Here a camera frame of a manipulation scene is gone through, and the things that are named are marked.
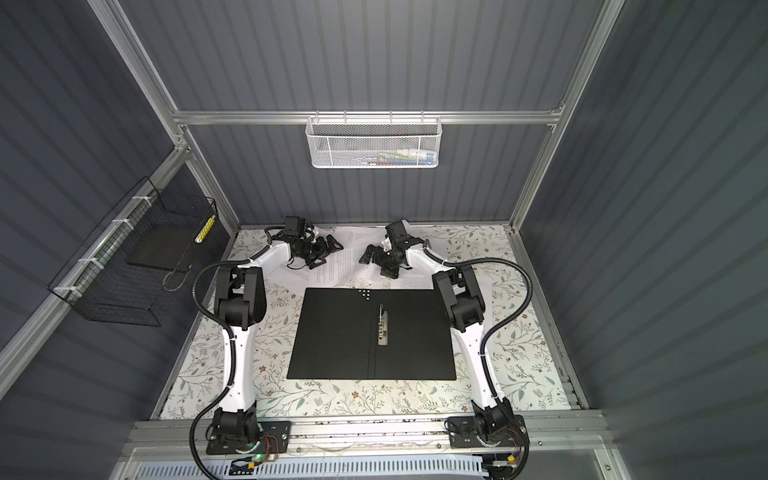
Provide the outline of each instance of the table surface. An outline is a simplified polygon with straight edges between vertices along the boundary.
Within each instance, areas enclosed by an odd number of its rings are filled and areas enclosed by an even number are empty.
[[[502,225],[419,227],[422,238],[448,243],[451,261],[478,257],[514,260]],[[241,230],[230,258],[244,259],[266,243],[261,230]],[[512,313],[525,297],[520,276],[502,265],[475,266],[493,285],[492,322]],[[348,288],[373,286],[362,279]],[[466,364],[454,343],[456,380],[289,380],[302,296],[266,281],[269,307],[259,324],[253,383],[260,417],[453,413],[472,410]],[[532,306],[489,342],[492,365],[515,410],[570,409]],[[203,318],[165,402],[161,419],[192,419],[221,391],[223,344],[218,325]]]

